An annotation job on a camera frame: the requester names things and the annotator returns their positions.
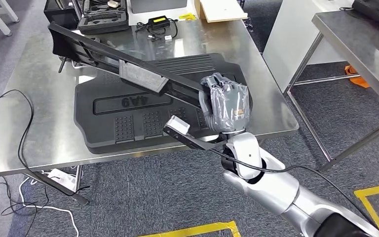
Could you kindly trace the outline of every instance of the gray glove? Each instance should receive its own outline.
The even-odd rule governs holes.
[[[210,95],[198,93],[208,128],[223,133],[245,130],[250,116],[248,87],[220,73],[203,78],[201,84],[210,88]]]

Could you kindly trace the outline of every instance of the stainless steel table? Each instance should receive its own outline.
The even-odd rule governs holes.
[[[291,89],[293,86],[327,82],[357,76],[351,75],[347,77],[344,76],[297,81],[313,52],[324,37],[333,46],[333,48],[357,70],[366,82],[368,82],[371,88],[373,88],[379,95],[379,25],[373,22],[354,18],[343,11],[317,13],[312,19],[312,22],[320,30],[320,33],[313,42],[310,50],[307,52],[286,92],[296,109],[299,111],[302,119],[305,121],[305,124],[319,145],[319,148],[328,160],[328,163],[320,168],[321,171],[325,171],[333,165],[339,163],[348,155],[354,153],[364,145],[379,137],[379,127],[345,151],[341,152],[335,158],[332,158],[292,95]]]
[[[147,33],[135,33],[133,29],[97,37],[143,60],[221,53],[228,62],[240,65],[252,92],[254,104],[250,132],[258,139],[265,139],[298,129],[295,117],[242,21],[212,24],[184,21],[178,23],[178,28],[178,36],[171,41],[151,42]],[[73,69],[66,64],[59,74],[61,61],[52,54],[52,44],[50,34],[32,37],[6,88],[24,91],[34,104],[34,121],[24,145],[24,156],[32,170],[187,149],[177,142],[111,154],[90,153],[74,124],[74,89],[78,83],[94,78],[96,69]],[[16,151],[29,116],[28,104],[20,95],[10,94],[1,99],[0,175],[26,172]]]

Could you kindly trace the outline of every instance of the orange object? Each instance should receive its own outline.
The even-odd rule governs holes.
[[[357,71],[351,65],[348,65],[348,66],[345,66],[345,73],[347,75],[351,75],[351,74],[356,74]],[[370,85],[368,85],[368,83],[362,77],[351,78],[349,80],[356,85],[362,86],[363,88],[370,87]]]

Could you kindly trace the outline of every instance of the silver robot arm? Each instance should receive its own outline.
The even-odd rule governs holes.
[[[212,150],[222,155],[225,180],[269,212],[281,215],[306,237],[379,237],[379,231],[350,210],[324,200],[287,172],[270,173],[248,168],[282,170],[285,165],[259,147],[256,137],[245,131],[249,122],[247,86],[220,74],[203,78],[210,95],[200,92],[199,101],[208,127],[220,133],[214,142],[188,134],[189,124],[172,116],[163,131],[192,149]],[[223,153],[215,147],[223,146]]]
[[[250,133],[233,136],[226,145],[234,152],[235,159],[244,163],[285,169],[282,162],[259,147]],[[253,173],[257,174],[256,180],[252,178]],[[235,171],[225,170],[224,178],[269,212],[281,215],[305,237],[379,237],[379,231],[370,223],[345,207],[316,196],[287,172],[260,172],[239,165]]]

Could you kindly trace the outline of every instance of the yellow floor marking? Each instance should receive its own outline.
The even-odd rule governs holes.
[[[236,222],[217,222],[212,224],[207,224],[203,226],[195,226],[191,228],[186,228],[177,231],[170,231],[160,234],[148,235],[148,236],[140,236],[140,237],[188,237],[188,236],[196,236],[201,234],[206,234],[215,231],[221,231],[225,229],[230,229],[233,237],[241,237],[239,230],[237,229]]]
[[[371,195],[379,194],[379,186],[363,189],[363,190],[357,190],[354,191],[354,194],[362,201],[362,204],[367,209],[368,213],[376,223],[377,227],[379,228],[379,216],[377,215],[376,211],[374,210],[371,203],[368,201],[367,197]]]

